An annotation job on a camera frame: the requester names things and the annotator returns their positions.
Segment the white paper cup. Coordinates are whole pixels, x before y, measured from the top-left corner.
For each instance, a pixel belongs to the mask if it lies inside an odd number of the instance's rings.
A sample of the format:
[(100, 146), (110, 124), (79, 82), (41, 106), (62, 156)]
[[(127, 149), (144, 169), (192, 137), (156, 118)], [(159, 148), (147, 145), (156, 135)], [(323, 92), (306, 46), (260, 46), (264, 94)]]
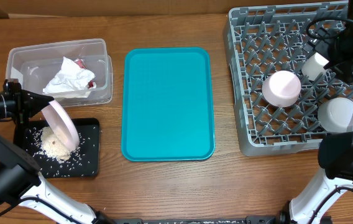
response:
[(308, 77), (308, 80), (314, 81), (318, 75), (324, 73), (326, 70), (324, 66), (329, 62), (328, 59), (319, 53), (313, 54), (302, 66), (301, 72)]

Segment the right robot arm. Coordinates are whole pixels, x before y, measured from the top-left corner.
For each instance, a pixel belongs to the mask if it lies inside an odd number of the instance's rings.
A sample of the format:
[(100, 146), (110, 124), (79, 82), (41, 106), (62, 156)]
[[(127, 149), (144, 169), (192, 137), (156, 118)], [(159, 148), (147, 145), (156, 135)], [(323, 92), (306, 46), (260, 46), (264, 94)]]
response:
[[(336, 74), (336, 78), (353, 82), (353, 1), (348, 2), (346, 17), (323, 16), (308, 25), (322, 21), (343, 21), (342, 31), (320, 28), (309, 38), (313, 51), (328, 60), (324, 66)], [(319, 170), (296, 198), (288, 201), (273, 223), (331, 223), (327, 210), (346, 192), (353, 192), (353, 114), (344, 133), (326, 136), (319, 145)]]

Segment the white napkin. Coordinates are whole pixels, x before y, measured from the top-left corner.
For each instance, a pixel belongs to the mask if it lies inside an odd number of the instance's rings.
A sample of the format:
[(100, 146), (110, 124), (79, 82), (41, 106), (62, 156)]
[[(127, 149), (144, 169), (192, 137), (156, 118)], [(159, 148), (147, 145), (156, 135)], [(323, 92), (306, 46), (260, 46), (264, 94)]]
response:
[(43, 89), (44, 94), (59, 93), (59, 98), (87, 98), (92, 90), (88, 89), (89, 81), (93, 81), (95, 74), (91, 70), (83, 70), (74, 60), (64, 57), (61, 69)]

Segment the white round plate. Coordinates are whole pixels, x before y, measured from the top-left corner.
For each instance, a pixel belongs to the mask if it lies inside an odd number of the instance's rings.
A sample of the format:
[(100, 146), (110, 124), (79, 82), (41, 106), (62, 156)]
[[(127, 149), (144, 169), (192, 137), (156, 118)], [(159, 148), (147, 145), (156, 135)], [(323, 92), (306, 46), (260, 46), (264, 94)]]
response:
[(53, 100), (41, 112), (60, 142), (70, 152), (74, 151), (80, 144), (80, 137), (73, 121), (63, 107)]

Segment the pink bowl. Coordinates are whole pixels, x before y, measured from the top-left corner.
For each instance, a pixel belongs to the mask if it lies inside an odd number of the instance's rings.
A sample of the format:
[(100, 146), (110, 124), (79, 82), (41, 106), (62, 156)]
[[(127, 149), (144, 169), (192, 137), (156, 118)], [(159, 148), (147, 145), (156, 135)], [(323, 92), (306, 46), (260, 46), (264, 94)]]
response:
[(277, 107), (288, 107), (296, 103), (301, 91), (300, 79), (292, 72), (275, 72), (262, 84), (262, 94), (266, 101)]

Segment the red sauce packet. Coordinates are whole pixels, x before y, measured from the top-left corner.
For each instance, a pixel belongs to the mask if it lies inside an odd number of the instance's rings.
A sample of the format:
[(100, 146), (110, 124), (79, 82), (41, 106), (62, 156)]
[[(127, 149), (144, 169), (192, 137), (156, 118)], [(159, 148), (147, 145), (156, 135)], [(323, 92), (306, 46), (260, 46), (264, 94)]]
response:
[[(78, 58), (78, 59), (74, 60), (74, 62), (80, 68), (82, 68), (83, 70), (86, 70), (86, 66), (85, 66), (84, 60)], [(94, 88), (95, 86), (96, 86), (96, 83), (94, 81), (91, 80), (91, 81), (88, 82), (88, 85), (87, 85), (88, 89)]]

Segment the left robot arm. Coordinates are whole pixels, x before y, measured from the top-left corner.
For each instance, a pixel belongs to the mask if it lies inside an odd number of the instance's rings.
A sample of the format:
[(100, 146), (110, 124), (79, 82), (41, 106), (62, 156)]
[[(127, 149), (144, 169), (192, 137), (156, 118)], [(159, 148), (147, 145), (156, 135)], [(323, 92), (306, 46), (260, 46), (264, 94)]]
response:
[(5, 80), (0, 91), (0, 205), (26, 207), (57, 223), (114, 223), (91, 206), (77, 202), (54, 187), (42, 175), (34, 158), (22, 147), (29, 119), (43, 113), (48, 125), (69, 150), (80, 139), (71, 118), (51, 96), (27, 91), (16, 79)]

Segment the grey small bowl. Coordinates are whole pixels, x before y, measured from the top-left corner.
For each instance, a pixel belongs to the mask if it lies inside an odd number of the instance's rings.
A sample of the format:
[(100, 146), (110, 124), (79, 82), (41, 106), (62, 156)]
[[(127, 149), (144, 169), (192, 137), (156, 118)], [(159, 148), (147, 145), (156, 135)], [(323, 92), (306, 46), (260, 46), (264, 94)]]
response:
[(353, 115), (353, 101), (334, 98), (323, 103), (318, 110), (318, 121), (323, 129), (331, 133), (344, 133)]

